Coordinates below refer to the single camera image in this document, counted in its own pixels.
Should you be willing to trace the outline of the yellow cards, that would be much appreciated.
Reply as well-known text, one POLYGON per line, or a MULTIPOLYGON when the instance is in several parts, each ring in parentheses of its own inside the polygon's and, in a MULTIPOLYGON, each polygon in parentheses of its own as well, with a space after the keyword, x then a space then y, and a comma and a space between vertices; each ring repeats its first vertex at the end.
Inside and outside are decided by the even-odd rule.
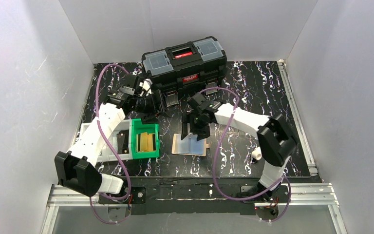
POLYGON ((138 134, 136 146, 138 152, 147 153, 156 151, 155 134, 147 132, 138 134))

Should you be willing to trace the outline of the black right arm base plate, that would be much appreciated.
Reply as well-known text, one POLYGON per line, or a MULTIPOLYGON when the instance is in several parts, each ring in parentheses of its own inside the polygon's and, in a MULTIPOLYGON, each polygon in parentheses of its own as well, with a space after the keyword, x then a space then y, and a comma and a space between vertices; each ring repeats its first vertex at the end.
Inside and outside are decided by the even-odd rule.
MULTIPOLYGON (((258 193, 256 186, 242 186, 240 192, 236 193, 237 198, 244 198, 253 196, 258 193)), ((286 204, 289 199, 290 193, 286 185, 279 185, 273 191, 268 191, 261 196, 254 199, 245 200, 243 203, 260 203, 262 207, 273 208, 280 203, 286 204)))

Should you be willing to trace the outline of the black plastic toolbox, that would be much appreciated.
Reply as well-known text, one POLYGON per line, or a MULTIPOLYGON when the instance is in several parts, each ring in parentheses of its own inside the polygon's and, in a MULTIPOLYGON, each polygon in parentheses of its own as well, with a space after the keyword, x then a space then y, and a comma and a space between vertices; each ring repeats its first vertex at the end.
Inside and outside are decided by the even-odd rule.
POLYGON ((144 53, 141 61, 142 74, 154 90, 178 97, 210 84, 220 86, 227 70, 226 53, 213 36, 144 53))

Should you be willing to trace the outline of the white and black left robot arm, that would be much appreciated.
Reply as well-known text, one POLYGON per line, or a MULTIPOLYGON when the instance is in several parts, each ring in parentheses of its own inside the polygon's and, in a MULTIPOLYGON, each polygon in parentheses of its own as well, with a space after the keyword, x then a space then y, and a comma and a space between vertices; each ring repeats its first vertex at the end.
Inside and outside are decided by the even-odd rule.
POLYGON ((96 102, 96 116, 66 152, 55 156, 60 185, 91 197, 118 195, 129 181, 102 174, 96 169, 105 147, 120 164, 124 160, 160 156, 157 117, 167 111, 160 90, 149 78, 127 75, 117 89, 96 102))

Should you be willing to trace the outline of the aluminium front rail frame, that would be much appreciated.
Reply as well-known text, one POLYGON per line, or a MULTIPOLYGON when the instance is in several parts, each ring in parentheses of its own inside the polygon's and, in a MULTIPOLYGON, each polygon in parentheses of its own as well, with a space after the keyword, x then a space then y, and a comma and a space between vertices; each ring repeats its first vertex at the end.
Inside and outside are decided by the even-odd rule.
POLYGON ((331 184, 292 185, 289 206, 267 213, 263 204, 223 199, 158 199, 135 204, 100 204, 53 186, 43 234, 344 234, 347 232, 331 184))

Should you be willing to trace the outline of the green plastic bin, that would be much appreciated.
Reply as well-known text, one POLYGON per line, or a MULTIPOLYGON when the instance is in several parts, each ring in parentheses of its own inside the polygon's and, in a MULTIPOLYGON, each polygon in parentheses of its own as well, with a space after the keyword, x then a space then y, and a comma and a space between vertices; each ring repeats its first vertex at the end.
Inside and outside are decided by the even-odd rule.
POLYGON ((131 119, 129 147, 132 159, 158 158, 159 124, 144 124, 140 118, 131 119))

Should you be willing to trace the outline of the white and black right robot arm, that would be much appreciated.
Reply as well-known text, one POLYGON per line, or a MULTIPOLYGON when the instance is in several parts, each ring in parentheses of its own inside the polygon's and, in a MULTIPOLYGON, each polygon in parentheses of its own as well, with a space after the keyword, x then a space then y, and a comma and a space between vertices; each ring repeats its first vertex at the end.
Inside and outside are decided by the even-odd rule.
POLYGON ((255 137, 259 146, 252 156, 264 159, 262 176, 258 184, 246 192, 240 192, 232 200, 253 201, 258 198, 268 200, 284 179, 284 169, 297 148, 297 138, 283 115, 270 117, 242 110, 222 99, 210 100, 196 93, 188 100, 191 107, 182 117, 181 138, 189 133, 198 140, 210 136, 210 125, 233 127, 255 137))

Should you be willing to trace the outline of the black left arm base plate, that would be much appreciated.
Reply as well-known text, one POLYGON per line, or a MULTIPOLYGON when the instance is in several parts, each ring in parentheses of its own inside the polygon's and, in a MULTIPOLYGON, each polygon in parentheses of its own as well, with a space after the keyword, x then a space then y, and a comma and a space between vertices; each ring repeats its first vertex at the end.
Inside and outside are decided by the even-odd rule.
POLYGON ((102 195, 99 196, 99 204, 145 204, 147 190, 145 187, 132 187, 130 195, 123 200, 108 199, 102 195))

